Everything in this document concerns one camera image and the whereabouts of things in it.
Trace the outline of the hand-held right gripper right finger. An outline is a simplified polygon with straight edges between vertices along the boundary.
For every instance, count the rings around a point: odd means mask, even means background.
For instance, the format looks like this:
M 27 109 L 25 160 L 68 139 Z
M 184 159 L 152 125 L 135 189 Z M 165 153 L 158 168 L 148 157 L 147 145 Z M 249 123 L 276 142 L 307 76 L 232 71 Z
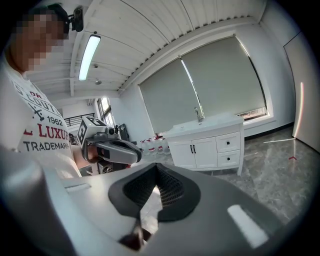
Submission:
M 263 256 L 283 227 L 266 206 L 217 177 L 159 163 L 156 186 L 169 201 L 145 256 Z

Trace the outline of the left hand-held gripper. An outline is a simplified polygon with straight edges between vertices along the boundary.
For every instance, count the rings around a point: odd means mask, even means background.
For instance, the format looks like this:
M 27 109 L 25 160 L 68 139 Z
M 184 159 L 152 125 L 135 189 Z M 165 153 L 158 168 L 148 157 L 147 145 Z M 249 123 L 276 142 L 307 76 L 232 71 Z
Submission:
M 118 129 L 118 126 L 109 126 L 98 118 L 83 117 L 77 132 L 82 157 L 88 162 L 88 147 L 95 146 L 98 159 L 94 163 L 101 160 L 110 164 L 138 163 L 142 158 L 140 149 L 132 142 L 120 139 Z

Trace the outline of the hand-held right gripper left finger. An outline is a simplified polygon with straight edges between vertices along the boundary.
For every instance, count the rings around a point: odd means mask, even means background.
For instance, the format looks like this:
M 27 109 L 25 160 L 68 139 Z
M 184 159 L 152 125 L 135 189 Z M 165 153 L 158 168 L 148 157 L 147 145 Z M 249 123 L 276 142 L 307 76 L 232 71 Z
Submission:
M 0 202 L 35 256 L 155 256 L 140 215 L 124 216 L 110 202 L 112 179 L 62 180 L 24 154 L 0 150 Z

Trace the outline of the person's left hand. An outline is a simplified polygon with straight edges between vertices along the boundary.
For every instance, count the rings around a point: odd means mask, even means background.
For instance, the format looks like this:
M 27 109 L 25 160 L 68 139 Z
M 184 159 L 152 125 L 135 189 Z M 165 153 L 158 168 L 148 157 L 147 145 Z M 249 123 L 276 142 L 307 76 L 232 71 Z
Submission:
M 98 160 L 98 151 L 95 146 L 89 146 L 87 150 L 88 162 L 95 163 Z

